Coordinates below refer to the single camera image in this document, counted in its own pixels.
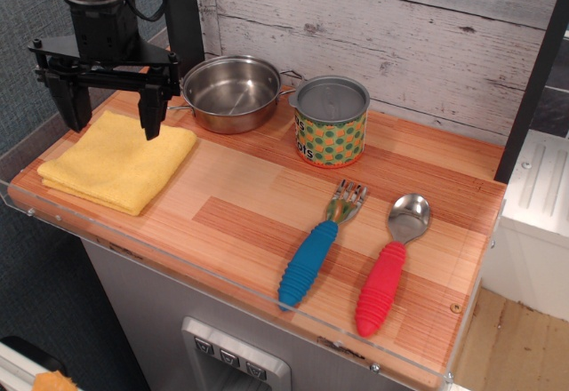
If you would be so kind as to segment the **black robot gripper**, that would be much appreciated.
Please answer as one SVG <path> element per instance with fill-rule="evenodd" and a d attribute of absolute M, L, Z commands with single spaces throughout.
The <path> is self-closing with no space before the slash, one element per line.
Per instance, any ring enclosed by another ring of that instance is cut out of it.
<path fill-rule="evenodd" d="M 138 92 L 141 128 L 147 140 L 156 138 L 169 99 L 180 93 L 178 58 L 141 38 L 129 0 L 68 6 L 75 33 L 36 38 L 28 46 L 64 123 L 74 132 L 89 123 L 90 87 Z"/>

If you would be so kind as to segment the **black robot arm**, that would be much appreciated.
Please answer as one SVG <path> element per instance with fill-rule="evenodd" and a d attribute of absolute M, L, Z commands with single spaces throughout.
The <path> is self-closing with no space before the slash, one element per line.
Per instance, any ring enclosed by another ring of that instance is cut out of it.
<path fill-rule="evenodd" d="M 140 125 L 148 140 L 158 136 L 168 101 L 180 94 L 179 60 L 175 53 L 145 41 L 138 21 L 144 15 L 136 0 L 64 0 L 75 30 L 72 36 L 36 38 L 36 75 L 66 126 L 80 132 L 92 118 L 90 88 L 137 92 Z"/>

